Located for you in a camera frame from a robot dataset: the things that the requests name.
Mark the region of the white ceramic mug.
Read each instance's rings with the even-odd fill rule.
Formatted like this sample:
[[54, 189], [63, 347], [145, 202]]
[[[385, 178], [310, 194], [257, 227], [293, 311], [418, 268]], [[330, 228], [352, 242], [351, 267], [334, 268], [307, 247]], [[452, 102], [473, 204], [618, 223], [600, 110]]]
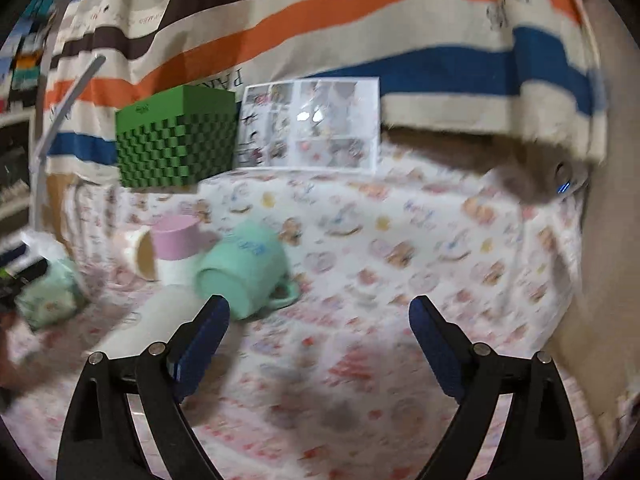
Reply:
[[109, 359], [138, 356], [153, 342], [167, 342], [181, 324], [196, 317], [204, 304], [191, 287], [161, 287], [124, 316], [89, 353], [102, 352]]

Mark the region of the mint tissue pack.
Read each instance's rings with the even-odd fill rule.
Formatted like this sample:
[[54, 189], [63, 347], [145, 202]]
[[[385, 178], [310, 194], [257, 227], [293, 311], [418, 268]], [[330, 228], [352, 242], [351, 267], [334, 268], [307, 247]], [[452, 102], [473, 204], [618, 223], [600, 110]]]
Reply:
[[76, 264], [52, 234], [29, 230], [22, 240], [29, 255], [47, 265], [43, 274], [28, 280], [15, 299], [17, 311], [35, 333], [72, 318], [88, 299]]

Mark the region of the pink and cream mug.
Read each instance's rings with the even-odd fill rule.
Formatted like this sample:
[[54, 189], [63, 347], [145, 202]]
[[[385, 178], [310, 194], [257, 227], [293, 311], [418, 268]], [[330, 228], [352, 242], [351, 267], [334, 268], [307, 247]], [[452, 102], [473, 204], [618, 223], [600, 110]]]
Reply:
[[112, 237], [115, 256], [132, 274], [147, 282], [157, 280], [151, 228], [125, 224]]

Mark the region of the purple and white mug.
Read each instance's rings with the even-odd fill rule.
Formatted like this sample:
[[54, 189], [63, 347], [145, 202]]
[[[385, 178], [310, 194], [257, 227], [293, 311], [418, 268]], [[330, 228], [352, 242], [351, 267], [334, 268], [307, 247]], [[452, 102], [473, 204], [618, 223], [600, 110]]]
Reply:
[[165, 286], [192, 286], [203, 257], [200, 220], [166, 214], [151, 226], [157, 279]]

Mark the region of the printed table cloth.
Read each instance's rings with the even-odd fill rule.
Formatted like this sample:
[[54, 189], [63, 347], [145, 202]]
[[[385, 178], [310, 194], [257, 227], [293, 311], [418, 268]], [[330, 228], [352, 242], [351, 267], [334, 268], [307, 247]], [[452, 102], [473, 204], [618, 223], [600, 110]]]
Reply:
[[64, 238], [90, 302], [40, 334], [14, 327], [23, 391], [4, 422], [53, 478], [88, 352], [130, 336], [157, 293], [116, 263], [117, 228], [184, 212], [221, 235], [254, 220], [279, 234], [302, 294], [229, 328], [183, 405], [204, 450], [228, 479], [412, 479], [456, 406], [412, 336], [410, 301], [430, 297], [471, 339], [527, 358], [578, 285], [582, 198], [532, 205], [533, 189], [515, 166], [473, 172], [401, 151], [376, 179], [235, 171], [189, 194], [75, 184]]

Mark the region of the green checkered box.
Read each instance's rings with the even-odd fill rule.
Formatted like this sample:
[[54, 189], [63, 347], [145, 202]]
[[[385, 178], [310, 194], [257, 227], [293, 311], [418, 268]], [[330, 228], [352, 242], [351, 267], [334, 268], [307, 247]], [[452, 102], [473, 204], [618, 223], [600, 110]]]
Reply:
[[235, 94], [184, 84], [122, 108], [115, 128], [122, 186], [194, 185], [232, 169]]

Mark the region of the mint green mug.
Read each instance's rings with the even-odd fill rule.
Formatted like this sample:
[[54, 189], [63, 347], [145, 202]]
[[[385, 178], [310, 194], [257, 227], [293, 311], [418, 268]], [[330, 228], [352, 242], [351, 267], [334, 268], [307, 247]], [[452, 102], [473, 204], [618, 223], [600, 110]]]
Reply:
[[235, 321], [247, 320], [261, 310], [286, 308], [302, 293], [291, 278], [278, 234], [250, 220], [235, 226], [206, 252], [194, 287], [203, 299], [224, 297]]

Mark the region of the small white speaker device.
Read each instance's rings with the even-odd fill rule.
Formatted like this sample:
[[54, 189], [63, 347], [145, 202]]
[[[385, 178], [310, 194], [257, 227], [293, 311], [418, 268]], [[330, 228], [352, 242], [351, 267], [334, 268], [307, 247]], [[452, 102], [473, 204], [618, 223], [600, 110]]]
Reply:
[[567, 197], [582, 188], [589, 178], [589, 168], [582, 162], [561, 160], [553, 170], [553, 188], [559, 197]]

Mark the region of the comic picture card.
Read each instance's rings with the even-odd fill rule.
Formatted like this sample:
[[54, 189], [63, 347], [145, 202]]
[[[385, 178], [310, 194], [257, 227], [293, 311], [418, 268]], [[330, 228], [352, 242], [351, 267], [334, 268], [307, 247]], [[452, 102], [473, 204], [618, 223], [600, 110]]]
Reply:
[[380, 136], [376, 78], [252, 84], [242, 95], [234, 164], [374, 174]]

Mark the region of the striped fabric cloth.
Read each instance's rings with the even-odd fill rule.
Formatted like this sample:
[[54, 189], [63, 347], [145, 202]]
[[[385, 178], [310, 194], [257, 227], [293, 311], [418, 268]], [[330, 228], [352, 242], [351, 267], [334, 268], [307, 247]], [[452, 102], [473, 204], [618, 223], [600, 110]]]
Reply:
[[488, 133], [605, 158], [600, 56], [582, 0], [70, 0], [44, 110], [105, 62], [62, 123], [51, 174], [116, 179], [115, 114], [190, 82], [241, 92], [374, 77], [392, 127]]

